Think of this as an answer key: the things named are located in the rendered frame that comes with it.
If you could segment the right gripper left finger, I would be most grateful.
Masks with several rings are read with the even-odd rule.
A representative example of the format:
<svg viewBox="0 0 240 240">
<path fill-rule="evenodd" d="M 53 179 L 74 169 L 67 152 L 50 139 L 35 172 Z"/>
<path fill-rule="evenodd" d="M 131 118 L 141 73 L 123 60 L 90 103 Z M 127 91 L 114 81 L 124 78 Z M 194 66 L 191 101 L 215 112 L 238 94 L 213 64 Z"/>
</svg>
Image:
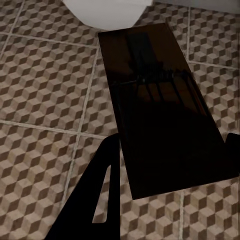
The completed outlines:
<svg viewBox="0 0 240 240">
<path fill-rule="evenodd" d="M 93 223 L 110 165 L 107 220 Z M 121 240 L 119 133 L 102 141 L 44 240 Z"/>
</svg>

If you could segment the mousetrap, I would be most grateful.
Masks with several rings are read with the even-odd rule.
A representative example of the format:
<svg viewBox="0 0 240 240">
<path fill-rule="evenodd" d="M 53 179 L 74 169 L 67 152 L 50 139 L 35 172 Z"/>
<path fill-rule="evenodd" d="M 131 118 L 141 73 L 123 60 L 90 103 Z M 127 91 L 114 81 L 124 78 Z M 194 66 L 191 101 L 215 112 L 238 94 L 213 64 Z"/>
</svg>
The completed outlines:
<svg viewBox="0 0 240 240">
<path fill-rule="evenodd" d="M 98 39 L 132 200 L 240 177 L 168 22 Z"/>
</svg>

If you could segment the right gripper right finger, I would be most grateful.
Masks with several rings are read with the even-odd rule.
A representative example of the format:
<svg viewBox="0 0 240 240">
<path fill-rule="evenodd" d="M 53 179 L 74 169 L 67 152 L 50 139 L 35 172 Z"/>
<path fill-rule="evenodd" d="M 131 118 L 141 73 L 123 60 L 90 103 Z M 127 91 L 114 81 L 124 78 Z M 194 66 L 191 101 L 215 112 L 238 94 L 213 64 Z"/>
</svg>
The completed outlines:
<svg viewBox="0 0 240 240">
<path fill-rule="evenodd" d="M 240 134 L 229 133 L 225 141 L 232 163 L 240 173 Z"/>
</svg>

